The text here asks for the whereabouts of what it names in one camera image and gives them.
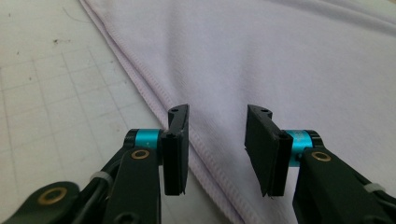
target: white fabric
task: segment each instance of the white fabric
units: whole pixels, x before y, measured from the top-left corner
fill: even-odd
[[[247,105],[396,195],[396,20],[328,0],[81,0],[163,125],[190,104],[190,168],[233,223],[295,223],[298,169],[262,198],[244,147]]]

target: white table surface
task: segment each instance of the white table surface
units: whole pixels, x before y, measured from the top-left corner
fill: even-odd
[[[0,1],[0,221],[36,189],[82,189],[132,128],[161,128],[78,0]],[[192,174],[163,223],[228,223]]]

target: white cable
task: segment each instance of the white cable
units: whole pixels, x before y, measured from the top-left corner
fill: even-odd
[[[109,189],[113,187],[113,183],[114,183],[113,177],[111,177],[111,175],[109,175],[108,173],[103,171],[98,171],[96,173],[93,173],[93,175],[91,176],[91,180],[93,180],[96,177],[104,179],[107,182]]]
[[[385,192],[384,187],[382,187],[382,186],[380,186],[379,184],[376,184],[376,183],[367,184],[367,185],[364,186],[364,188],[365,188],[365,189],[367,190],[367,192],[369,192],[369,193],[372,193],[372,192],[374,192],[374,191],[379,191],[379,190]]]

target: light purple cloth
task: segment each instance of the light purple cloth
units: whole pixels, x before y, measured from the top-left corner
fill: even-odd
[[[298,169],[262,198],[244,147],[247,105],[396,195],[396,20],[348,1],[81,0],[166,125],[191,106],[190,168],[233,223],[295,223]]]

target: black plastic arm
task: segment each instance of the black plastic arm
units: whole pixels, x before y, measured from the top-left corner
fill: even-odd
[[[78,200],[78,186],[57,182],[31,194],[18,211],[4,224],[71,223]]]
[[[394,223],[357,173],[325,147],[304,151],[293,207],[304,224]]]
[[[155,149],[135,147],[123,154],[103,223],[161,223]]]

